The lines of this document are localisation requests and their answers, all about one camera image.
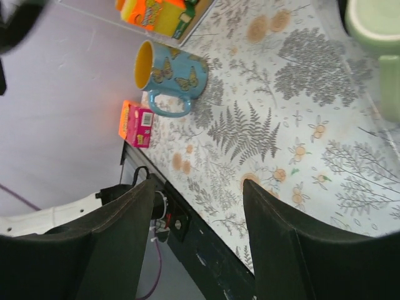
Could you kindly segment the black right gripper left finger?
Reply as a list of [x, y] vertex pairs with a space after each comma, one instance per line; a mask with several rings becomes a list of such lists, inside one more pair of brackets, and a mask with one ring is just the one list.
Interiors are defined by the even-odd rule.
[[134, 299], [154, 203], [143, 181], [44, 234], [1, 237], [2, 299]]

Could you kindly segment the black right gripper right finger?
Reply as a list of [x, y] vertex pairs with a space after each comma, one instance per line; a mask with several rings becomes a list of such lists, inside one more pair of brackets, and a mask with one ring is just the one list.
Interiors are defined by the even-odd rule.
[[245, 180], [259, 299], [398, 299], [399, 233], [369, 237], [321, 222]]

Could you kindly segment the blue butterfly mug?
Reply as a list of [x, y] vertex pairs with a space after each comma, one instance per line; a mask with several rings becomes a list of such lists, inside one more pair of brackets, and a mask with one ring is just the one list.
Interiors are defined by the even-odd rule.
[[[137, 52], [134, 79], [138, 89], [146, 91], [150, 110], [166, 118], [181, 118], [191, 112], [192, 103], [206, 89], [209, 78], [207, 61], [198, 55], [150, 40]], [[169, 112], [156, 104], [160, 95], [178, 98], [180, 112]]]

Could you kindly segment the green mug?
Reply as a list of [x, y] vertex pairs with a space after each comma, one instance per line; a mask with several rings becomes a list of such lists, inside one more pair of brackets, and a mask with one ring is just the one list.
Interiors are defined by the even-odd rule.
[[380, 109], [387, 121], [399, 121], [399, 1], [348, 1], [350, 36], [379, 63]]

